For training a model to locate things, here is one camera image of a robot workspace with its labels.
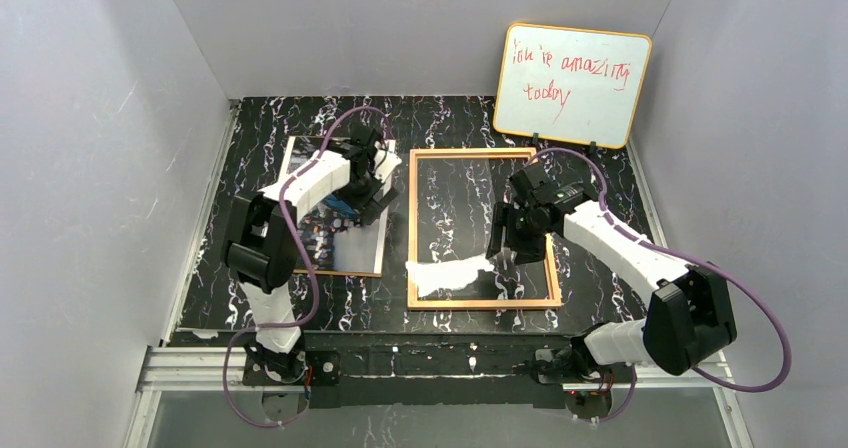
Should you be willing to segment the printed photo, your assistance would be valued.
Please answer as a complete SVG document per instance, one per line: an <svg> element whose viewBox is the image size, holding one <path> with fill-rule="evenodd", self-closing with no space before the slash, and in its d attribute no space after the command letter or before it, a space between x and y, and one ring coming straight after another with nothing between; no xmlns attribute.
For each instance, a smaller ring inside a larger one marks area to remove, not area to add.
<svg viewBox="0 0 848 448"><path fill-rule="evenodd" d="M369 225L320 204L300 217L298 233L318 274L380 277L388 212Z"/></svg>

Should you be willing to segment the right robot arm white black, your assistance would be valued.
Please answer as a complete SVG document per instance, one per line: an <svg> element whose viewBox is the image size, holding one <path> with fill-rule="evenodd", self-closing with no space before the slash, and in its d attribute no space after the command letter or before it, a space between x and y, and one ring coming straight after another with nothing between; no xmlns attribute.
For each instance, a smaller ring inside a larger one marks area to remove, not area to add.
<svg viewBox="0 0 848 448"><path fill-rule="evenodd" d="M724 278L650 249L582 184L559 185L538 163L515 172L509 184L511 200L494 208L487 257L506 252L517 265L535 263L556 234L603 262L647 308L641 319L599 323L572 338L579 367L643 364L681 375L736 340Z"/></svg>

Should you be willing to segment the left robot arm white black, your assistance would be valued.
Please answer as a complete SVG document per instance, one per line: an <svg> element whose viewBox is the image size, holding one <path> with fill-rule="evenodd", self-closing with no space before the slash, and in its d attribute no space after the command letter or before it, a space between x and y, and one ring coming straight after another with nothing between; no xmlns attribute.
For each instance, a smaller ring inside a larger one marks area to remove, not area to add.
<svg viewBox="0 0 848 448"><path fill-rule="evenodd" d="M318 307L297 316L288 282L302 265L317 283L314 261L298 232L301 220L324 205L364 226L396 198L391 178L402 160L380 131L357 124L342 138L325 137L305 162L274 184L233 199L222 262L246 296L258 345L288 354Z"/></svg>

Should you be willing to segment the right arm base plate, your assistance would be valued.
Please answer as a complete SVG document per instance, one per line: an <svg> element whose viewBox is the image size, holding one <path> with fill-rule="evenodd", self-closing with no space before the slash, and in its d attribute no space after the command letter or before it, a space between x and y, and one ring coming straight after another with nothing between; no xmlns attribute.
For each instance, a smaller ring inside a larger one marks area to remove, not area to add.
<svg viewBox="0 0 848 448"><path fill-rule="evenodd" d="M540 349L529 363L531 377L544 385L583 383L580 391L604 393L611 390L615 375L611 369L593 368L579 354L570 350Z"/></svg>

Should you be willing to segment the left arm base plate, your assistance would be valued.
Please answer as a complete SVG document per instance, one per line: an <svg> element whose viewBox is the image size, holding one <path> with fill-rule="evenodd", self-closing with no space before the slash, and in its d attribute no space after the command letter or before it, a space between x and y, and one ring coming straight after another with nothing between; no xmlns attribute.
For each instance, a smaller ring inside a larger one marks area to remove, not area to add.
<svg viewBox="0 0 848 448"><path fill-rule="evenodd" d="M334 386L340 377L341 361L335 352L295 348L281 354L247 348L241 383L248 387Z"/></svg>

